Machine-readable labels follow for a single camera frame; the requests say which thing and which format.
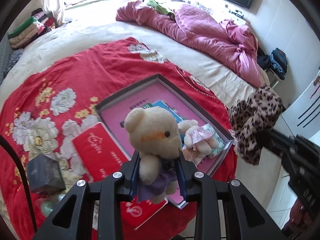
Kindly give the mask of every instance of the green blanket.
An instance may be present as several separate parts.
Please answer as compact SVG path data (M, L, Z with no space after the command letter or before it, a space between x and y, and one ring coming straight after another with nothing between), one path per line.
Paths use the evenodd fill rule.
M157 13L159 14L164 14L164 15L169 15L172 20L174 20L174 14L173 11L170 10L169 8L164 7L163 5L160 5L157 3L155 0L149 0L147 2L147 5L153 7Z
M31 16L28 20L26 20L23 24L21 24L18 28L16 28L12 33L8 34L8 38L11 39L15 36L18 36L22 33L26 28L30 26L31 23L36 22L37 20Z

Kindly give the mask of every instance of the blue book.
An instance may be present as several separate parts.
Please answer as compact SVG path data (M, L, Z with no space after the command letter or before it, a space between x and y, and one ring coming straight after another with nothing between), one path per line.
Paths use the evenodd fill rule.
M172 111L164 102L162 102L161 100L158 100L154 103L152 103L152 106L159 106L161 108L164 108L166 110L168 110L173 117L176 119L177 123L182 121L182 118L180 116L178 116L174 111Z

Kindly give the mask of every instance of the teddy bear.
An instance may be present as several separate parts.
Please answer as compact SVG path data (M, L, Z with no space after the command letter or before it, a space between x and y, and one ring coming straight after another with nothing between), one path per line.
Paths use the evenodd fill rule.
M169 111L157 106L133 109L124 127L140 155L137 200L160 203L178 187L174 170L182 147L178 124Z
M184 144L187 149L198 150L201 156L210 155L211 150L219 146L213 134L204 127L199 127L197 120L183 120L179 122L178 128L180 134L184 135Z

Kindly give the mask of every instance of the red booklet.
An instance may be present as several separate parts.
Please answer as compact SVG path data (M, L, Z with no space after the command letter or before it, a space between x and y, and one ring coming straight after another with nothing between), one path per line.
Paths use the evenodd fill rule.
M101 122L79 134L72 142L89 177L94 181L103 180L119 171L122 163L128 161L126 154ZM136 199L132 202L121 202L122 220L137 230L167 203L168 200L164 200L155 205L147 200L138 204Z

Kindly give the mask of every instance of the black box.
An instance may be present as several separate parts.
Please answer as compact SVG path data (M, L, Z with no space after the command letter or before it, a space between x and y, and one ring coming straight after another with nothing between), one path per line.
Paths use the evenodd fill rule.
M27 163L27 178L33 193L54 194L66 189L59 163L44 154Z

